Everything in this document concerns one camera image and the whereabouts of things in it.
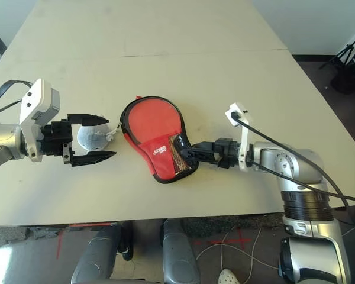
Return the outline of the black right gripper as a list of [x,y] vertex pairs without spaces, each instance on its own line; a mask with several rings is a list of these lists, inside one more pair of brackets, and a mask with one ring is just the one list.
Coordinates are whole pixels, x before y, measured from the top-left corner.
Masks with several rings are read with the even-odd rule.
[[202,141],[192,146],[201,150],[182,150],[180,155],[187,160],[199,162],[214,162],[215,156],[212,151],[218,153],[217,166],[229,169],[238,166],[238,152],[240,143],[232,138],[219,138],[215,142]]

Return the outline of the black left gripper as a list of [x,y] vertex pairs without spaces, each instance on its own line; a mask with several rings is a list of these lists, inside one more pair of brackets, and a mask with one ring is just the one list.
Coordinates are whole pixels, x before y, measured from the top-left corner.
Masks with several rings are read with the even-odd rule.
[[113,151],[90,151],[86,155],[74,156],[72,150],[72,125],[97,126],[109,123],[104,117],[91,114],[68,114],[67,119],[53,121],[41,128],[43,139],[40,151],[46,156],[60,156],[64,164],[72,167],[97,164],[116,155]]

